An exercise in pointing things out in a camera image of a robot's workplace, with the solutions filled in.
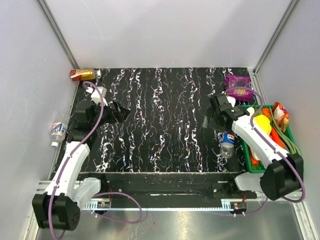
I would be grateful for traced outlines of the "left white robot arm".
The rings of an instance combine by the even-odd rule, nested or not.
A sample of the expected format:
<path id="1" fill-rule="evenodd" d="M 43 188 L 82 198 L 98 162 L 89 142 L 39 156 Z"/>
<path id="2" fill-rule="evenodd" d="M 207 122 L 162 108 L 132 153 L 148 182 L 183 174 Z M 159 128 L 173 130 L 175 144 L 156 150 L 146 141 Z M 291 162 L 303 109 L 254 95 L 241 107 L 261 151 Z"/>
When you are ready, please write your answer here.
<path id="1" fill-rule="evenodd" d="M 130 112 L 118 101 L 113 101 L 113 107 L 92 103 L 74 111 L 58 170 L 44 192 L 35 194 L 32 199 L 39 228 L 73 231 L 90 199 L 94 195 L 98 198 L 107 195 L 109 186 L 101 178 L 87 177 L 79 187 L 75 184 L 85 159 L 99 145 L 99 127 L 123 123 Z"/>

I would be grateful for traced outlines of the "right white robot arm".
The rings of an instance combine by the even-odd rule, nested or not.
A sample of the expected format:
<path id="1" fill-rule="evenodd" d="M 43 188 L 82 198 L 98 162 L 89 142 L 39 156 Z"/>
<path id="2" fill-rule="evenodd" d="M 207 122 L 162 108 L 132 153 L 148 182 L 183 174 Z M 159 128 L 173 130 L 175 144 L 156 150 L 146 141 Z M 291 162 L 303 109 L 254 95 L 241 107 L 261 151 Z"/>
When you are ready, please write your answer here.
<path id="1" fill-rule="evenodd" d="M 306 195 L 303 158 L 280 147 L 258 126 L 247 107 L 233 105 L 224 93 L 214 95 L 209 102 L 207 117 L 213 127 L 221 132 L 235 133 L 265 168 L 262 174 L 245 172 L 236 176 L 227 186 L 228 194 L 239 198 L 245 191 L 260 192 L 275 201 L 301 190 L 303 200 Z"/>

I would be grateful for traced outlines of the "Pepsi plastic bottle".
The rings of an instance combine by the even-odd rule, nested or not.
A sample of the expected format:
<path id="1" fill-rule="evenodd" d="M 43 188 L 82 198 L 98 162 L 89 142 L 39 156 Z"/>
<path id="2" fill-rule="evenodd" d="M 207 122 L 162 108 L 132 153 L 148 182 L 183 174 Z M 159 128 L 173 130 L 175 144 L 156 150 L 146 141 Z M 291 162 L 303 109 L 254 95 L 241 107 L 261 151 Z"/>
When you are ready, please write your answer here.
<path id="1" fill-rule="evenodd" d="M 230 159 L 234 154 L 235 135 L 224 132 L 221 137 L 220 155 L 223 158 Z"/>

